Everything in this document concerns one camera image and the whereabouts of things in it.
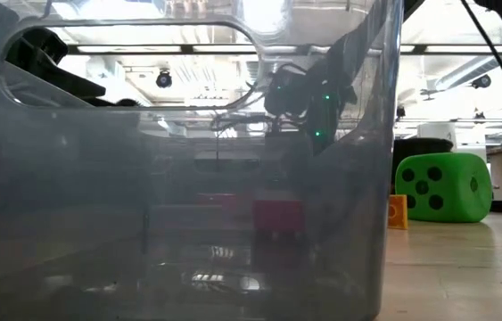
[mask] green foam die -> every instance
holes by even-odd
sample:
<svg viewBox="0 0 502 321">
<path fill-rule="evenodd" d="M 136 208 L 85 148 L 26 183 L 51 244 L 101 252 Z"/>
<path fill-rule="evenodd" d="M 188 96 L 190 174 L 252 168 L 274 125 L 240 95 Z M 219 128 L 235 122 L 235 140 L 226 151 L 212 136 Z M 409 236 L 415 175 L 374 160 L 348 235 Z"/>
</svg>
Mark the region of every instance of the green foam die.
<svg viewBox="0 0 502 321">
<path fill-rule="evenodd" d="M 479 222 L 492 202 L 487 166 L 471 153 L 407 157 L 397 169 L 395 191 L 407 195 L 408 217 L 414 220 Z"/>
</svg>

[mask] ceiling camera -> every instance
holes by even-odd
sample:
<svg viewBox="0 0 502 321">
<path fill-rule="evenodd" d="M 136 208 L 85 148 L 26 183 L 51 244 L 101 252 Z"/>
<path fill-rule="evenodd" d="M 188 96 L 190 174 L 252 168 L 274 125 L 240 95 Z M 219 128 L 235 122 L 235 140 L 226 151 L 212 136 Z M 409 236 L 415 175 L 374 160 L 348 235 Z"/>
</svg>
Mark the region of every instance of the ceiling camera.
<svg viewBox="0 0 502 321">
<path fill-rule="evenodd" d="M 405 115 L 405 107 L 403 107 L 402 105 L 398 106 L 397 110 L 395 111 L 395 116 L 397 116 L 397 119 L 399 120 L 402 117 L 405 117 Z"/>
<path fill-rule="evenodd" d="M 488 88 L 490 84 L 492 83 L 492 80 L 490 79 L 489 75 L 484 75 L 482 77 L 479 77 L 471 83 L 471 86 L 474 89 L 478 88 Z"/>
<path fill-rule="evenodd" d="M 169 70 L 160 71 L 160 75 L 155 80 L 155 84 L 159 88 L 167 88 L 171 86 L 171 75 L 169 75 Z"/>
</svg>

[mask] light floor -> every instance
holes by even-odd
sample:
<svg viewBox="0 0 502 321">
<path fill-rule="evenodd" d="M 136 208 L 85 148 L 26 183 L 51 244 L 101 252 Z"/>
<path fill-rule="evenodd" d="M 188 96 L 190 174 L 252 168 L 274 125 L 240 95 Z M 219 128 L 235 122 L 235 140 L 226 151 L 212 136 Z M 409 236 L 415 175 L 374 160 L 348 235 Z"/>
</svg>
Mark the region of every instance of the light floor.
<svg viewBox="0 0 502 321">
<path fill-rule="evenodd" d="M 389 230 L 380 321 L 502 321 L 502 214 Z"/>
</svg>

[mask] ceiling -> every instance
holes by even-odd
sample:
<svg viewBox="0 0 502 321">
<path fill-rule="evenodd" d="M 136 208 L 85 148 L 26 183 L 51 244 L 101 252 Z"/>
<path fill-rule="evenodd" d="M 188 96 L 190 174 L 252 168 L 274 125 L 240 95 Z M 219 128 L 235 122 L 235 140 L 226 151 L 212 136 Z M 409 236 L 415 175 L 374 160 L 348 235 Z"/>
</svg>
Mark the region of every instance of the ceiling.
<svg viewBox="0 0 502 321">
<path fill-rule="evenodd" d="M 42 15 L 45 0 L 1 0 L 21 17 Z M 249 28 L 260 49 L 276 44 L 330 45 L 355 28 L 373 0 L 75 0 L 55 1 L 48 20 L 162 19 L 176 21 L 235 17 Z M 482 26 L 502 52 L 502 20 L 470 0 Z M 150 105 L 225 105 L 249 90 L 261 72 L 274 68 L 258 64 L 256 54 L 148 54 L 157 45 L 249 45 L 242 33 L 221 26 L 112 26 L 54 29 L 69 44 L 93 51 L 69 56 L 61 67 L 108 87 L 109 98 L 133 95 Z M 414 136 L 425 121 L 472 119 L 483 112 L 493 119 L 484 126 L 489 142 L 502 144 L 502 71 L 484 46 L 460 0 L 425 0 L 404 23 L 398 81 L 398 104 L 407 116 L 396 126 L 398 136 Z M 126 45 L 134 45 L 129 55 Z M 172 72 L 174 86 L 154 85 L 160 70 Z M 470 82 L 488 74 L 487 89 Z M 260 111 L 261 106 L 251 106 Z M 457 133 L 466 141 L 478 128 L 458 121 Z"/>
</svg>

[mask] black cable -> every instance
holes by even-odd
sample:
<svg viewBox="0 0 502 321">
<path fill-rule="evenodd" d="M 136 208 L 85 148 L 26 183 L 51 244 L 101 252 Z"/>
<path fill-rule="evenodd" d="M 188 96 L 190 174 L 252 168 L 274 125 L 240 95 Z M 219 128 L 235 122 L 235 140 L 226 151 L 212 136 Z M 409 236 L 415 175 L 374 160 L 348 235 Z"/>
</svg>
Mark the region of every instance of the black cable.
<svg viewBox="0 0 502 321">
<path fill-rule="evenodd" d="M 498 65 L 500 66 L 500 69 L 502 69 L 502 59 L 500 58 L 500 55 L 497 52 L 497 49 L 495 48 L 494 44 L 492 44 L 492 41 L 490 40 L 489 35 L 486 33 L 484 28 L 482 27 L 481 23 L 476 19 L 476 16 L 473 13 L 473 10 L 471 10 L 471 6 L 468 5 L 466 0 L 461 0 L 461 3 L 463 3 L 463 6 L 465 7 L 466 11 L 468 12 L 468 15 L 471 17 L 471 20 L 473 20 L 474 25 L 476 28 L 479 30 L 481 33 L 482 38 L 484 38 L 484 41 L 486 42 L 487 46 L 490 48 L 490 51 L 494 55 L 494 58 L 497 60 Z"/>
<path fill-rule="evenodd" d="M 277 70 L 284 70 L 284 69 L 289 69 L 289 68 L 294 68 L 295 70 L 302 72 L 304 74 L 308 73 L 307 70 L 305 70 L 304 68 L 302 68 L 301 66 L 297 65 L 294 62 L 283 63 L 280 67 L 278 67 Z"/>
</svg>

